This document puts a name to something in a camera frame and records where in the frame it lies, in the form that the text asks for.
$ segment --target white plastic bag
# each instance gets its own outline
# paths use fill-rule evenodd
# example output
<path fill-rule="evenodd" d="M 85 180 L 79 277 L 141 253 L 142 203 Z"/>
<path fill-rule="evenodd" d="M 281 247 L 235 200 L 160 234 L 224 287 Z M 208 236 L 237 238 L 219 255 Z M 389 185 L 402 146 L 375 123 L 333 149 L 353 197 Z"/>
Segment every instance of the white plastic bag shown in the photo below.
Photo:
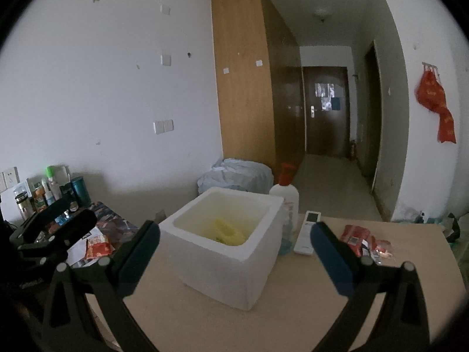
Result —
<path fill-rule="evenodd" d="M 227 158 L 216 163 L 199 179 L 197 185 L 199 194 L 211 187 L 269 194 L 273 186 L 273 174 L 264 164 Z"/>

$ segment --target hanging red fabric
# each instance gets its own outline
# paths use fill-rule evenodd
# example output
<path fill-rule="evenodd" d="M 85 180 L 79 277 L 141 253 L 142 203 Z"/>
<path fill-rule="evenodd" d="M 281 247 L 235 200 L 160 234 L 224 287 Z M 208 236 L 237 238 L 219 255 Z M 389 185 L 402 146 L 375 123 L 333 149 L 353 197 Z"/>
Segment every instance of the hanging red fabric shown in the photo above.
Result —
<path fill-rule="evenodd" d="M 438 141 L 456 144 L 454 120 L 451 112 L 446 107 L 445 91 L 432 71 L 425 70 L 420 86 L 416 91 L 416 96 L 418 103 L 440 116 Z"/>

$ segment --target barcode label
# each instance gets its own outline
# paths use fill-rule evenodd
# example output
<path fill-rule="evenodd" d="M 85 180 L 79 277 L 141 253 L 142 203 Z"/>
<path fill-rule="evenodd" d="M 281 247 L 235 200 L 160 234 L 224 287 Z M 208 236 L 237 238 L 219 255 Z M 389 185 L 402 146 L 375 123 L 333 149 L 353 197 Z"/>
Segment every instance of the barcode label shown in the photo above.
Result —
<path fill-rule="evenodd" d="M 358 238 L 357 237 L 350 237 L 349 241 L 347 242 L 348 244 L 352 245 L 352 246 L 355 246 L 356 243 L 358 242 Z"/>

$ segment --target remote control screen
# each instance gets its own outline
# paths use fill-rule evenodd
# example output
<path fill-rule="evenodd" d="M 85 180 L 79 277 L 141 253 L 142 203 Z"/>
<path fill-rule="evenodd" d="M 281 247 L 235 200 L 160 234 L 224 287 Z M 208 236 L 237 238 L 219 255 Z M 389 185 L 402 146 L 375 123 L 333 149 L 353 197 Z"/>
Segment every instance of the remote control screen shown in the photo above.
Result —
<path fill-rule="evenodd" d="M 307 222 L 317 222 L 317 213 L 308 213 Z"/>

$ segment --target yellow object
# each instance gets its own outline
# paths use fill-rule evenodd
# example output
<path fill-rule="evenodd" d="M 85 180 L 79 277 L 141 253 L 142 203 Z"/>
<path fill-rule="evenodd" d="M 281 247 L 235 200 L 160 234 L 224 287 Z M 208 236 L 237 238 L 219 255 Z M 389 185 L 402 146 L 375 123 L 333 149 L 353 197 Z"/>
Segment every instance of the yellow object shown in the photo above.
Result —
<path fill-rule="evenodd" d="M 215 239 L 213 241 L 224 243 L 228 246 L 239 246 L 246 242 L 246 236 L 222 218 L 216 218 L 212 226 L 215 232 Z"/>

